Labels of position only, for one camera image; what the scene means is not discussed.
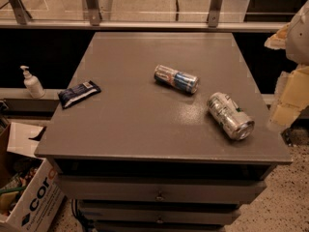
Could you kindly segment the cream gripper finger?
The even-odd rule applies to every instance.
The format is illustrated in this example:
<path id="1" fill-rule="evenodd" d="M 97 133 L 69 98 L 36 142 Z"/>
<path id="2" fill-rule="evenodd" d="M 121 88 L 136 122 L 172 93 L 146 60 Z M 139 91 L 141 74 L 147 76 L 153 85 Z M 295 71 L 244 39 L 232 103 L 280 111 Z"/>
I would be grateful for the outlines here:
<path id="1" fill-rule="evenodd" d="M 274 50 L 285 49 L 289 26 L 290 24 L 287 23 L 281 29 L 279 29 L 275 34 L 267 38 L 267 40 L 265 41 L 265 47 Z"/>
<path id="2" fill-rule="evenodd" d="M 272 131 L 289 128 L 309 105 L 309 66 L 298 65 L 292 72 L 281 72 L 277 79 L 267 127 Z"/>

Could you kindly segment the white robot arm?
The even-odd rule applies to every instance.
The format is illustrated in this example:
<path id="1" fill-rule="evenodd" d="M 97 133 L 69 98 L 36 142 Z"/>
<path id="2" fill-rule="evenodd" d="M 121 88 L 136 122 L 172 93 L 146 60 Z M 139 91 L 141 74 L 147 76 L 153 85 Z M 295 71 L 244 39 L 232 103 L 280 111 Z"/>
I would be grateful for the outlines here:
<path id="1" fill-rule="evenodd" d="M 291 73 L 281 72 L 270 107 L 267 126 L 273 131 L 283 131 L 309 106 L 309 1 L 266 40 L 265 47 L 284 49 L 286 57 L 297 63 Z"/>

